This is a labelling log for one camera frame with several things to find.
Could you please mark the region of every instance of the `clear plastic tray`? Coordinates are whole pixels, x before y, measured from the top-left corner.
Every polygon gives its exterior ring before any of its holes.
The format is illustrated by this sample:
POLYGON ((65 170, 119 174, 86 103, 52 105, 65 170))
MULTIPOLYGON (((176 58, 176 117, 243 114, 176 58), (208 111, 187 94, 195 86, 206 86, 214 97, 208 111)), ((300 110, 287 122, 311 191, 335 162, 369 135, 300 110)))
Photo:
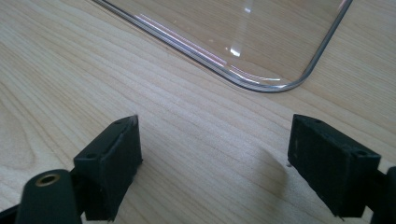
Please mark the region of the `clear plastic tray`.
POLYGON ((93 0, 232 83, 287 91, 312 72, 352 0, 93 0))

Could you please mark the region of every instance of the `wood grain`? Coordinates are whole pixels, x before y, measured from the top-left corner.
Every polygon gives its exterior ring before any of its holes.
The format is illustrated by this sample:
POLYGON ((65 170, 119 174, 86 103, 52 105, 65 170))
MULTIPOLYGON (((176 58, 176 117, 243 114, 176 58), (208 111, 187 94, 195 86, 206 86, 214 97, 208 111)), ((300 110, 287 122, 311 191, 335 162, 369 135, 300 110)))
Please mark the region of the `wood grain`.
POLYGON ((338 0, 108 2, 176 33, 175 39, 231 74, 267 85, 289 84, 303 74, 340 8, 338 0))
MULTIPOLYGON (((396 163, 396 3, 356 0, 303 86, 236 88, 90 1, 0 2, 0 210, 115 119, 144 163, 116 223, 344 223, 287 167, 312 116, 396 163)), ((346 223, 367 223, 348 218, 346 223)))

